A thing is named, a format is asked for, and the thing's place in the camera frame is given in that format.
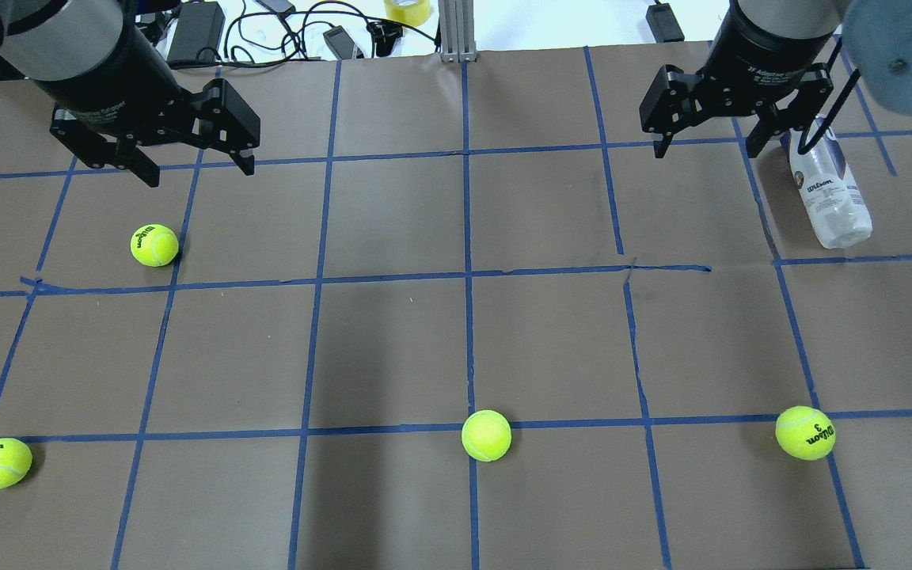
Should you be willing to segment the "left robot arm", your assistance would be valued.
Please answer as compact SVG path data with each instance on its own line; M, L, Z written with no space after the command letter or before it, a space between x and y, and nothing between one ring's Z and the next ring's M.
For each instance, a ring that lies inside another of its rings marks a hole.
M177 82L137 28L135 1L0 1L0 57L54 102L51 136L91 169L155 188L150 146L213 149L252 176L260 117L225 79L199 93Z

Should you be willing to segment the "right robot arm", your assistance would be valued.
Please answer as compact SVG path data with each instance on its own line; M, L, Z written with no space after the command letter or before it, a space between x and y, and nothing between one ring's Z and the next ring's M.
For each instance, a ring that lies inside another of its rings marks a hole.
M705 65L656 72L638 108L657 158L688 127L756 116L756 158L771 139L801 134L804 154L859 79L880 107L912 116L912 1L731 1Z

